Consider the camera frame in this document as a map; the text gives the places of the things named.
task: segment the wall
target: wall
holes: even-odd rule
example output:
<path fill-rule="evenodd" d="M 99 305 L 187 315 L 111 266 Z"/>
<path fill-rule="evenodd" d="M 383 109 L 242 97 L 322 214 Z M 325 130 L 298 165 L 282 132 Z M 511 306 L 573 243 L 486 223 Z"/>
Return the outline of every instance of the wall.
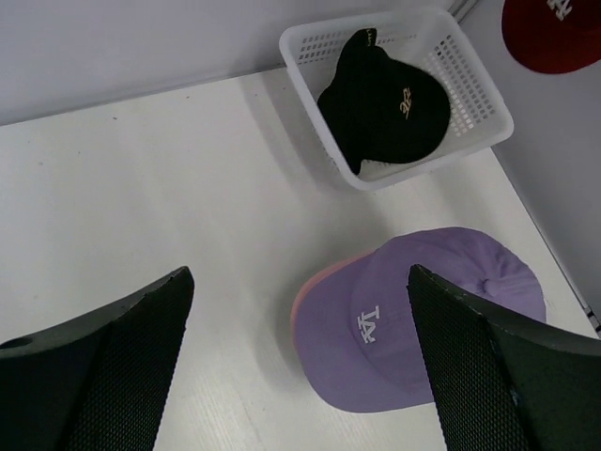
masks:
<path fill-rule="evenodd" d="M 453 0 L 6 0 L 0 124 L 280 62 L 293 24 Z"/>
<path fill-rule="evenodd" d="M 462 23 L 513 114 L 495 152 L 579 295 L 601 312 L 601 62 L 565 75 L 520 66 L 501 36 L 502 0 Z"/>

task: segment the white table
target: white table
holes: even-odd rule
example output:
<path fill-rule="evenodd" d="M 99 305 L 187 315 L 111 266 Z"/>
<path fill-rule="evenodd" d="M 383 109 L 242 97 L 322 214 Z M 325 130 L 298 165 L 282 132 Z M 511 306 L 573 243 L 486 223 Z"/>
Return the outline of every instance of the white table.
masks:
<path fill-rule="evenodd" d="M 490 149 L 376 193 L 314 177 L 320 152 L 283 70 L 0 129 L 0 341 L 189 265 L 157 450 L 431 451 L 433 404 L 358 415 L 310 389 L 288 312 L 314 272 L 395 235 L 473 227 L 531 265 L 551 324 L 594 336 Z"/>

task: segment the white plastic basket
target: white plastic basket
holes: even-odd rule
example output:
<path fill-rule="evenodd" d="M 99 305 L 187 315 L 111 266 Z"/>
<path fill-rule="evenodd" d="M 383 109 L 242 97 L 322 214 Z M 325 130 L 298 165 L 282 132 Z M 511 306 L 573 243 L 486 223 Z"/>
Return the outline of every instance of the white plastic basket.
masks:
<path fill-rule="evenodd" d="M 344 44 L 362 28 L 378 31 L 388 55 L 435 76 L 452 104 L 449 130 L 428 157 L 409 164 L 363 162 L 355 176 L 336 145 L 316 100 L 330 85 Z M 514 121 L 480 58 L 459 25 L 441 8 L 415 8 L 294 26 L 280 51 L 317 135 L 343 178 L 360 190 L 376 190 L 441 167 L 507 139 Z"/>

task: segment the baseball cap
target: baseball cap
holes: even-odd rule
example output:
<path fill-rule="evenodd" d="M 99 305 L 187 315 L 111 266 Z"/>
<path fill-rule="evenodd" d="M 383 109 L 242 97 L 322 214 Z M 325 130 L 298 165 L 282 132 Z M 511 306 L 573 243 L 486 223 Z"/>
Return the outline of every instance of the baseball cap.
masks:
<path fill-rule="evenodd" d="M 440 144 L 451 118 L 444 87 L 376 45 L 377 30 L 345 44 L 331 85 L 317 105 L 354 174 L 363 160 L 411 163 Z"/>
<path fill-rule="evenodd" d="M 543 292 L 532 271 L 486 234 L 451 227 L 394 238 L 319 273 L 294 303 L 292 331 L 302 368 L 333 407 L 383 412 L 433 402 L 408 299 L 415 264 L 545 321 Z"/>
<path fill-rule="evenodd" d="M 509 53 L 536 72 L 566 73 L 601 59 L 599 0 L 507 0 L 501 29 Z"/>

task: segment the cap brim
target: cap brim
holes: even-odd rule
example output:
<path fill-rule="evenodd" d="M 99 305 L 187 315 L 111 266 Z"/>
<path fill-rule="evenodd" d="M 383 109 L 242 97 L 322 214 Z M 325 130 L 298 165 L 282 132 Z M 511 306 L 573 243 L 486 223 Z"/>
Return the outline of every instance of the cap brim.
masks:
<path fill-rule="evenodd" d="M 314 279 L 319 281 L 299 299 L 293 318 L 295 347 L 307 379 L 322 399 L 348 412 L 415 405 L 415 395 L 376 371 L 350 331 L 351 292 L 370 258 L 362 257 L 325 278 L 318 274 Z"/>
<path fill-rule="evenodd" d="M 501 31 L 507 50 L 522 66 L 541 73 L 567 73 L 599 60 L 599 32 L 569 32 L 547 2 L 506 0 Z"/>

